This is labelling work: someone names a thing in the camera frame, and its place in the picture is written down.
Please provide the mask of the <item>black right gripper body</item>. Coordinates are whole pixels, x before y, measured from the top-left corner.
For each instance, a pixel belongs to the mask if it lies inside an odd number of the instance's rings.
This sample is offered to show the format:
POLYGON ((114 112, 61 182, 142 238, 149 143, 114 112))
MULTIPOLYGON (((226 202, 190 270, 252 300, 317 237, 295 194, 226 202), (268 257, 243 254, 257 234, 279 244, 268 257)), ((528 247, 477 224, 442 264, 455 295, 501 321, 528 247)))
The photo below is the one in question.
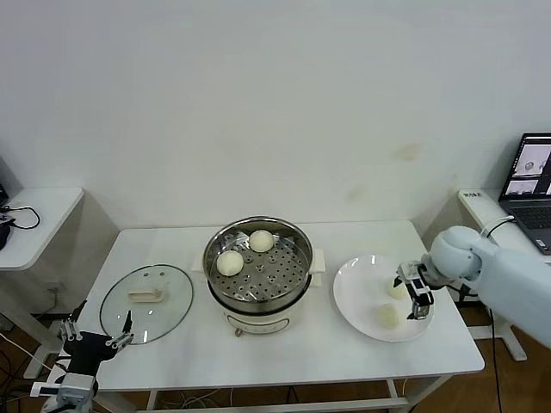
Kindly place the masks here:
POLYGON ((406 285, 406 290, 413 300, 434 301, 432 291, 424 279, 425 265, 421 262, 402 262, 397 269, 397 276, 406 285))

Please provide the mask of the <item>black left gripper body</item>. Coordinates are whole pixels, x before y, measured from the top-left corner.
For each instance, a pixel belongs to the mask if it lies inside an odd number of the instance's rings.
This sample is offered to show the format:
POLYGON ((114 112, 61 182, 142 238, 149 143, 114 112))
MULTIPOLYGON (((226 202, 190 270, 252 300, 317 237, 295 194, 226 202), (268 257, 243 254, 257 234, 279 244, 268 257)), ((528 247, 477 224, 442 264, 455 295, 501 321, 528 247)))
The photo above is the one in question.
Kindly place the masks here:
POLYGON ((63 350, 70 356, 68 373, 95 377, 104 361, 113 359, 117 350, 107 345, 111 336, 83 331, 81 340, 66 340, 63 350))

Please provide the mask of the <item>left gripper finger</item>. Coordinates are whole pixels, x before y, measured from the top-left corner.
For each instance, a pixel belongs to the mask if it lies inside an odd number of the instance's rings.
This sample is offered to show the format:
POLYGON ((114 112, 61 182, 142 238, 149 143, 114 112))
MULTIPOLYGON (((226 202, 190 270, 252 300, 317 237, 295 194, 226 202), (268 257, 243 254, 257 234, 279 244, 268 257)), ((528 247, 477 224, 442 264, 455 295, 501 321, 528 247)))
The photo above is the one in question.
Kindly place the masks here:
POLYGON ((108 340, 105 345, 111 348, 125 348, 133 340, 132 325, 132 312, 128 311, 121 334, 116 338, 108 340))
POLYGON ((85 299, 78 307, 76 307, 68 318, 64 319, 60 325, 60 333, 64 342, 81 341, 83 336, 77 326, 78 318, 84 309, 87 300, 85 299))

